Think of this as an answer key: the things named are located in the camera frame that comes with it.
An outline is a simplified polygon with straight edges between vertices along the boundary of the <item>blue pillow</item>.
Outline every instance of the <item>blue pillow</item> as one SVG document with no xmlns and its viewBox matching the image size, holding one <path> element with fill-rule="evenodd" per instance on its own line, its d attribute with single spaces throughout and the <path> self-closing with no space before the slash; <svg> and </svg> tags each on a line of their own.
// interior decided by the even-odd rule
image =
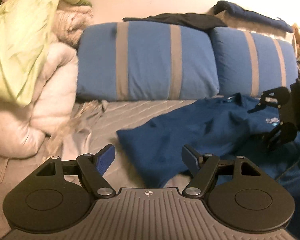
<svg viewBox="0 0 300 240">
<path fill-rule="evenodd" d="M 200 99 L 219 92 L 209 36 L 155 22 L 93 25 L 78 49 L 77 95 L 108 101 Z"/>
<path fill-rule="evenodd" d="M 290 89 L 298 77 L 295 53 L 286 41 L 228 27 L 214 28 L 210 38 L 221 95 L 260 97 L 276 87 Z"/>
</svg>

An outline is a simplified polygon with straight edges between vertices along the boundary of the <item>black circular pad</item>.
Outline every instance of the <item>black circular pad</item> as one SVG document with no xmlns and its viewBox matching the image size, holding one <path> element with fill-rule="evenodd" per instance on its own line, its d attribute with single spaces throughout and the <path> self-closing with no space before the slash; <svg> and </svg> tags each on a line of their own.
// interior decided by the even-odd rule
<svg viewBox="0 0 300 240">
<path fill-rule="evenodd" d="M 243 208 L 262 210 L 272 203 L 271 196 L 259 189 L 244 189 L 235 195 L 235 201 Z"/>
<path fill-rule="evenodd" d="M 55 176 L 26 178 L 3 202 L 11 227 L 32 233 L 57 232 L 81 220 L 91 206 L 79 185 Z"/>
<path fill-rule="evenodd" d="M 271 178 L 242 175 L 216 186 L 207 204 L 223 224 L 259 233 L 286 226 L 295 208 L 292 196 Z"/>
<path fill-rule="evenodd" d="M 53 189 L 40 189 L 30 193 L 26 198 L 27 205 L 36 210 L 50 210 L 62 203 L 63 196 Z"/>
</svg>

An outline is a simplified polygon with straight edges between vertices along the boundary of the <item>navy blanket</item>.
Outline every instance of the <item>navy blanket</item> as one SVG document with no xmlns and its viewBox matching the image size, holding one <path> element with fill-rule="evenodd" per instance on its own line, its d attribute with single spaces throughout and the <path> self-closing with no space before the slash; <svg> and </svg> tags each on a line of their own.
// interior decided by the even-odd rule
<svg viewBox="0 0 300 240">
<path fill-rule="evenodd" d="M 230 99 L 202 99 L 135 129 L 119 130 L 117 135 L 147 187 L 163 187 L 170 178 L 187 171 L 181 159 L 184 144 L 222 159 L 247 156 L 294 197 L 296 211 L 289 230 L 300 238 L 300 133 L 294 142 L 266 154 L 261 140 L 252 135 L 271 131 L 278 124 L 278 110 L 267 107 L 248 114 L 257 103 L 240 94 Z"/>
<path fill-rule="evenodd" d="M 283 30 L 288 33 L 293 33 L 292 27 L 281 19 L 280 20 L 271 19 L 262 14 L 245 10 L 239 5 L 236 5 L 228 1 L 218 1 L 217 4 L 213 7 L 214 15 L 222 11 L 227 11 L 233 17 L 241 18 L 250 22 L 270 25 L 276 29 Z"/>
</svg>

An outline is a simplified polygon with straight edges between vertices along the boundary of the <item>white blanket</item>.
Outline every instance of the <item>white blanket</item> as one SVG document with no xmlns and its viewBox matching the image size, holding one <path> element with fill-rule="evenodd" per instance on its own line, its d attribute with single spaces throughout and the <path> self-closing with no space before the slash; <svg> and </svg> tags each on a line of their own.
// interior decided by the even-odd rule
<svg viewBox="0 0 300 240">
<path fill-rule="evenodd" d="M 76 50 L 61 42 L 53 43 L 31 103 L 21 108 L 0 101 L 0 182 L 9 158 L 35 155 L 46 134 L 70 119 L 77 75 Z"/>
</svg>

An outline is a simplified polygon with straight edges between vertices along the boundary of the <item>bed sheet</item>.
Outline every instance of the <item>bed sheet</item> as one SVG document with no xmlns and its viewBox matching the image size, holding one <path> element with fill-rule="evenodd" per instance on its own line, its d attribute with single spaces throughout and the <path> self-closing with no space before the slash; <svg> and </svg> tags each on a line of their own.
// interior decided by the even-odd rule
<svg viewBox="0 0 300 240">
<path fill-rule="evenodd" d="M 108 104 L 106 111 L 97 122 L 93 118 L 88 120 L 88 125 L 91 124 L 92 129 L 90 153 L 98 152 L 109 143 L 115 146 L 115 159 L 104 174 L 104 178 L 116 192 L 120 187 L 144 187 L 140 176 L 121 149 L 116 131 L 138 127 L 153 117 L 189 105 L 194 101 L 112 102 Z M 76 112 L 79 107 L 79 104 L 75 104 L 73 111 Z M 0 238 L 10 230 L 2 212 L 3 199 L 10 190 L 41 164 L 47 140 L 48 138 L 45 139 L 34 157 L 25 160 L 9 160 L 8 162 L 5 177 L 0 184 Z M 179 174 L 169 180 L 166 187 L 178 187 L 181 192 L 189 181 L 188 176 Z"/>
</svg>

